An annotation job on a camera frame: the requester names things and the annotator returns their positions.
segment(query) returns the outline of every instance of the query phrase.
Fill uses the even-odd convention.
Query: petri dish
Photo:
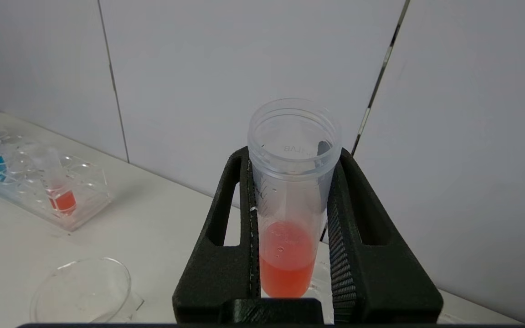
[[[54,270],[31,301],[32,322],[127,322],[143,300],[129,270],[115,259],[74,261]]]

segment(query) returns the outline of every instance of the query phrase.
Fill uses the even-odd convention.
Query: white countertop
[[[2,127],[98,164],[104,169],[114,200],[90,222],[68,233],[0,199],[0,328],[14,328],[29,321],[31,297],[54,268],[99,256],[112,257],[129,268],[133,290],[145,300],[136,321],[175,322],[171,295],[212,198],[0,113]],[[238,244],[239,216],[240,211],[233,207],[226,245]],[[321,244],[318,254],[327,260],[327,245]],[[443,297],[446,305],[450,304],[443,311],[445,318],[515,323],[448,293]]]

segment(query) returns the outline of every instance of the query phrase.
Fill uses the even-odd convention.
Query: orange-red liquid
[[[52,207],[55,210],[59,210],[65,215],[70,215],[77,209],[77,201],[74,199],[74,194],[71,191],[67,191],[64,195],[56,198],[56,201],[50,199]]]
[[[315,263],[312,238],[297,224],[278,221],[261,237],[261,286],[270,297],[301,297]]]

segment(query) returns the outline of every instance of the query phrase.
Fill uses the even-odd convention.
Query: tile grout line
[[[398,18],[398,24],[396,24],[396,29],[394,30],[394,35],[392,36],[392,40],[390,41],[390,45],[388,46],[388,49],[386,50],[386,54],[384,55],[384,60],[382,62],[382,67],[380,69],[380,73],[378,75],[378,79],[376,81],[376,84],[374,85],[374,90],[372,91],[370,102],[368,103],[368,106],[366,108],[366,111],[364,112],[364,116],[362,118],[362,123],[360,123],[360,129],[358,130],[358,135],[356,136],[356,142],[354,143],[354,147],[352,148],[352,156],[355,155],[356,149],[358,148],[358,143],[360,141],[360,137],[362,137],[362,133],[364,131],[364,128],[366,127],[366,122],[368,120],[368,116],[370,115],[372,105],[374,103],[374,99],[376,97],[376,94],[378,92],[378,88],[380,87],[380,83],[382,81],[382,77],[384,76],[384,72],[386,70],[386,66],[388,65],[388,60],[390,59],[390,55],[392,54],[392,50],[394,48],[394,43],[396,42],[396,37],[398,37],[398,32],[400,31],[400,27],[402,25],[402,21],[404,20],[404,15],[407,12],[408,5],[410,4],[410,0],[406,0],[404,2],[404,6],[402,7],[402,12],[400,12],[400,17]]]
[[[96,0],[96,3],[98,4],[98,14],[100,15],[100,23],[103,27],[104,45],[107,48],[108,69],[111,72],[111,82],[113,83],[113,91],[115,93],[115,100],[117,100],[117,112],[118,112],[119,122],[121,123],[121,132],[123,133],[123,144],[125,145],[125,155],[127,156],[127,163],[131,163],[131,160],[129,160],[129,149],[127,148],[127,139],[125,138],[125,126],[123,125],[123,115],[121,114],[121,105],[118,102],[117,84],[115,83],[115,76],[113,73],[113,62],[111,60],[111,52],[108,49],[107,31],[104,28],[103,10],[100,7],[100,0]]]

